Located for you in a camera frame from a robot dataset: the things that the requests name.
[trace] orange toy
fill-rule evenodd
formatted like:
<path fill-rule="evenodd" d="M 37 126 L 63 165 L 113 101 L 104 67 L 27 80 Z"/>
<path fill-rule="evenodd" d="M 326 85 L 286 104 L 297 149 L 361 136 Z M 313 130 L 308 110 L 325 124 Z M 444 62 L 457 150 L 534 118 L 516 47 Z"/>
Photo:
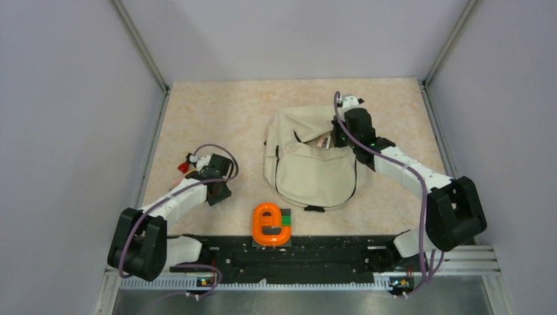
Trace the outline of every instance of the orange toy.
<path fill-rule="evenodd" d="M 280 227 L 280 233 L 269 235 L 263 233 L 265 227 Z M 252 219 L 252 236 L 254 241 L 262 246 L 281 246 L 290 239 L 292 228 L 290 227 L 290 216 L 285 216 L 283 220 L 280 208 L 273 203 L 262 203 L 254 210 Z"/>

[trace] metal track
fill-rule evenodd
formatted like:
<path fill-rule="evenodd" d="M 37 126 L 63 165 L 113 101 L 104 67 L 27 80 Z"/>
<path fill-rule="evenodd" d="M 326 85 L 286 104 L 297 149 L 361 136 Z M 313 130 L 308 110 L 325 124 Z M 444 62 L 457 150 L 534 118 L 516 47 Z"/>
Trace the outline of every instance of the metal track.
<path fill-rule="evenodd" d="M 198 277 L 175 274 L 174 276 L 159 276 L 152 282 L 139 278 L 129 278 L 122 281 L 121 290 L 186 290 L 207 291 L 210 287 L 198 287 Z M 275 284 L 265 280 L 259 283 L 226 283 L 215 288 L 216 291 L 384 291 L 392 290 L 389 276 L 375 277 L 373 283 L 322 283 L 322 284 Z"/>

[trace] red object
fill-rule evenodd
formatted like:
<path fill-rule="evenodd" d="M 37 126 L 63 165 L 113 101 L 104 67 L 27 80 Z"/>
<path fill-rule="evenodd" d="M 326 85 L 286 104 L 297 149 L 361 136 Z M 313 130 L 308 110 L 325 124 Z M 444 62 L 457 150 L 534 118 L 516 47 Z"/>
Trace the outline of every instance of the red object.
<path fill-rule="evenodd" d="M 180 164 L 180 166 L 178 166 L 178 169 L 180 170 L 180 172 L 182 173 L 188 173 L 188 168 L 190 167 L 190 165 L 188 164 L 188 162 L 184 162 L 182 164 Z"/>

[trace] beige backpack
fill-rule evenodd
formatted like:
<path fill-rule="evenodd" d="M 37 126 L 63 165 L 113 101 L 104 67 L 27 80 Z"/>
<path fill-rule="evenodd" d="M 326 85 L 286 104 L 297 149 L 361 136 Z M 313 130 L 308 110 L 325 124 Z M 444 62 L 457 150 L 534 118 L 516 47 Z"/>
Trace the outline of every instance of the beige backpack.
<path fill-rule="evenodd" d="M 351 148 L 317 146 L 332 131 L 333 116 L 331 106 L 287 107 L 267 129 L 265 178 L 286 201 L 306 210 L 343 207 L 366 179 L 367 167 Z"/>

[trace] metal frame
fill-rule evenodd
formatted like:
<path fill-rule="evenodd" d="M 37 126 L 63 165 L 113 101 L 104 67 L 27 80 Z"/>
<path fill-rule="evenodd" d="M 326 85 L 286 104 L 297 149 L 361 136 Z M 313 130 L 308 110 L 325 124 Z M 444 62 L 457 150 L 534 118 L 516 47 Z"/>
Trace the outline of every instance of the metal frame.
<path fill-rule="evenodd" d="M 452 50 L 455 43 L 460 38 L 460 35 L 462 34 L 462 31 L 464 30 L 464 27 L 468 23 L 471 15 L 476 11 L 476 9 L 477 9 L 477 7 L 480 3 L 481 3 L 481 0 L 468 0 L 468 3 L 466 4 L 466 7 L 464 8 L 464 11 L 460 15 L 460 18 L 458 19 L 457 24 L 455 24 L 455 27 L 453 28 L 453 31 L 449 35 L 449 38 L 445 42 L 443 48 L 441 49 L 441 52 L 439 53 L 439 55 L 435 59 L 435 62 L 433 64 L 432 68 L 428 72 L 428 74 L 426 76 L 426 79 L 423 82 L 426 89 L 434 81 L 435 76 L 437 75 L 437 72 L 442 67 L 444 61 L 447 59 L 450 51 Z"/>
<path fill-rule="evenodd" d="M 145 194 L 146 181 L 150 173 L 150 167 L 152 165 L 152 160 L 154 158 L 158 137 L 160 135 L 160 130 L 162 128 L 162 122 L 164 120 L 164 116 L 165 116 L 165 112 L 169 100 L 170 88 L 168 84 L 165 82 L 162 74 L 160 73 L 160 70 L 156 66 L 156 63 L 151 57 L 144 41 L 141 39 L 139 32 L 137 31 L 136 27 L 131 21 L 121 0 L 110 0 L 110 2 L 113 5 L 114 10 L 118 13 L 120 20 L 123 23 L 123 27 L 125 28 L 126 32 L 129 34 L 130 39 L 132 40 L 134 46 L 136 47 L 139 55 L 143 59 L 146 67 L 148 68 L 149 72 L 151 73 L 153 78 L 156 80 L 158 86 L 161 88 L 161 90 L 164 93 L 164 100 L 161 105 L 161 110 L 158 116 L 156 129 L 153 134 L 151 147 L 148 154 L 148 159 L 146 161 L 146 165 L 145 165 L 145 169 L 141 181 L 141 187 L 139 189 L 137 200 L 136 200 L 136 205 L 140 206 L 143 201 L 143 196 Z M 426 110 L 430 117 L 432 128 L 434 130 L 435 139 L 437 140 L 439 152 L 441 154 L 441 158 L 445 166 L 445 170 L 448 175 L 451 175 L 453 177 L 458 175 L 458 169 L 456 168 L 456 165 L 453 161 L 449 142 L 437 118 L 438 117 L 437 110 L 434 106 L 433 100 L 431 99 L 429 89 L 439 69 L 442 67 L 451 49 L 454 47 L 455 43 L 460 37 L 466 23 L 469 21 L 470 16 L 474 13 L 474 11 L 476 10 L 476 8 L 480 3 L 481 0 L 469 0 L 464 12 L 460 16 L 449 38 L 445 42 L 445 45 L 443 46 L 439 56 L 436 58 L 425 80 L 419 83 L 420 90 L 422 92 L 422 96 L 424 99 L 424 103 L 426 105 Z M 510 294 L 501 276 L 499 264 L 497 262 L 497 258 L 491 246 L 487 246 L 487 245 L 459 246 L 458 248 L 445 254 L 443 264 L 441 265 L 441 269 L 439 269 L 439 272 L 437 274 L 440 276 L 470 276 L 470 275 L 482 276 L 486 288 L 486 294 L 489 299 L 489 302 L 491 303 L 491 308 L 493 310 L 494 315 L 514 314 L 512 299 L 510 298 Z M 375 274 L 375 276 L 378 277 L 379 281 L 381 281 L 382 277 L 386 277 L 386 276 L 404 276 L 404 275 L 405 273 L 403 272 L 385 272 L 382 274 Z M 162 284 L 164 285 L 166 284 L 166 286 L 163 285 L 162 287 L 165 289 L 172 289 L 172 284 L 178 283 L 178 282 L 173 282 L 174 279 L 180 279 L 180 278 L 183 279 L 184 275 L 171 274 L 167 270 L 165 270 L 161 275 L 161 279 L 163 280 Z M 124 286 L 122 286 L 123 280 L 120 279 L 117 271 L 114 270 L 113 268 L 108 268 L 106 270 L 106 272 L 104 273 L 104 279 L 102 281 L 99 296 L 97 299 L 97 304 L 95 307 L 96 315 L 112 313 L 114 305 L 117 302 L 116 296 L 118 294 L 118 289 L 120 288 L 134 289 L 134 287 L 135 288 L 142 287 L 144 289 L 146 288 L 145 284 L 141 282 L 134 282 L 133 280 L 129 280 L 129 281 L 124 280 L 124 281 L 125 281 Z M 253 290 L 253 289 L 273 289 L 273 287 L 263 283 L 262 285 L 253 285 L 245 288 L 231 286 L 230 288 L 223 287 L 222 289 Z M 353 289 L 362 290 L 361 287 L 357 287 L 357 286 L 355 286 Z"/>
<path fill-rule="evenodd" d="M 168 92 L 169 85 L 166 83 L 166 81 L 164 81 L 164 78 L 160 70 L 158 69 L 153 57 L 149 53 L 149 50 L 147 49 L 145 42 L 139 35 L 137 28 L 135 27 L 133 21 L 129 17 L 129 14 L 127 13 L 121 0 L 109 0 L 109 2 L 112 4 L 112 7 L 114 8 L 116 14 L 118 14 L 118 18 L 120 18 L 123 28 L 125 29 L 126 33 L 129 35 L 131 42 L 137 49 L 139 56 L 145 63 L 145 66 L 147 67 L 147 69 L 149 70 L 149 72 L 151 73 L 155 81 L 157 82 L 159 88 L 162 90 L 163 93 Z"/>
<path fill-rule="evenodd" d="M 143 168 L 143 175 L 141 177 L 141 185 L 139 186 L 139 191 L 137 192 L 137 197 L 135 199 L 135 207 L 137 209 L 139 209 L 143 205 L 143 198 L 145 197 L 145 191 L 147 189 L 147 181 L 149 180 L 149 174 L 151 174 L 151 165 L 153 165 L 153 159 L 155 156 L 156 146 L 158 144 L 158 138 L 160 136 L 160 130 L 162 129 L 162 123 L 164 121 L 164 116 L 166 114 L 166 108 L 168 107 L 168 100 L 170 99 L 170 91 L 171 89 L 168 89 L 165 92 L 164 98 L 162 100 L 162 105 L 158 114 L 155 131 L 153 133 L 153 137 L 151 138 L 151 145 L 149 147 L 147 161 L 145 162 L 145 167 Z"/>

